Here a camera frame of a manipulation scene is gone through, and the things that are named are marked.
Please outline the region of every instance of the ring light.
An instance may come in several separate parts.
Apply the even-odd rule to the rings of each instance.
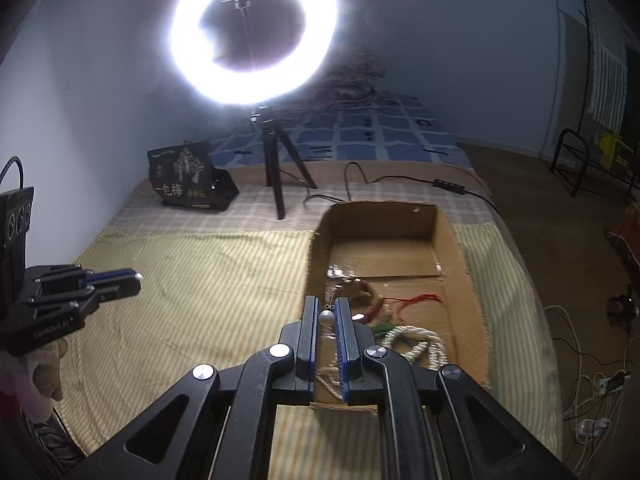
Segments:
[[[276,65],[255,72],[234,72],[217,65],[215,46],[200,28],[213,0],[180,0],[171,31],[171,49],[184,76],[201,94],[228,104],[255,104],[289,92],[320,66],[337,19],[336,0],[299,0],[305,30],[298,46]]]

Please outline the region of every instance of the white wall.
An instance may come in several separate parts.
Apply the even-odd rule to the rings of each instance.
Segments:
[[[146,174],[146,150],[224,136],[168,51],[177,0],[45,0],[0,66],[0,154],[36,186],[30,264],[72,260]],[[340,0],[336,41],[452,134],[537,151],[558,71],[556,0]],[[577,15],[581,0],[559,0]]]

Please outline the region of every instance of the wooden floor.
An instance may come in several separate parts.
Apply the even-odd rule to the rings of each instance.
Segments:
[[[536,158],[470,144],[461,146],[490,188],[543,304],[567,309],[583,352],[594,354],[603,363],[622,359],[626,335],[609,326],[605,305],[610,296],[626,291],[627,277],[603,230],[618,221],[624,206],[586,193],[571,198],[565,184]],[[573,344],[571,331],[560,316],[547,311],[547,319],[553,337]],[[566,407],[577,377],[577,355],[563,342],[554,343],[562,405]],[[640,365],[640,338],[630,343],[628,358]],[[609,377],[620,368],[621,362],[603,367],[590,357],[583,359],[583,373],[588,376],[601,371]],[[613,446],[610,448],[610,431],[594,454],[593,466],[585,467],[580,478],[640,478],[640,368],[638,371],[625,387]],[[580,387],[581,399],[591,397],[587,381]],[[594,407],[587,416],[603,416],[604,402],[599,406],[596,401],[587,403],[581,411],[591,405]],[[563,459],[573,468],[583,447],[573,445],[570,422],[564,424],[563,433]]]

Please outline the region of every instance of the blue bed sheet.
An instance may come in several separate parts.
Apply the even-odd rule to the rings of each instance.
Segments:
[[[367,106],[290,112],[279,119],[303,160],[416,160],[473,170],[465,152],[415,97],[382,92]],[[264,164],[260,133],[216,142],[211,161],[219,168]],[[283,146],[280,161],[291,161]]]

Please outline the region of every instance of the tripod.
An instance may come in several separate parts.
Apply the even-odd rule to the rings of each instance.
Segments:
[[[264,149],[264,165],[267,177],[267,186],[273,187],[273,197],[276,201],[278,220],[285,217],[284,199],[282,197],[282,179],[280,178],[280,160],[278,158],[278,141],[289,152],[289,155],[300,170],[302,178],[311,189],[318,189],[311,174],[300,158],[298,150],[289,139],[282,126],[274,118],[273,111],[267,106],[261,106],[256,113],[251,114],[251,120],[258,123],[262,131],[262,147]]]

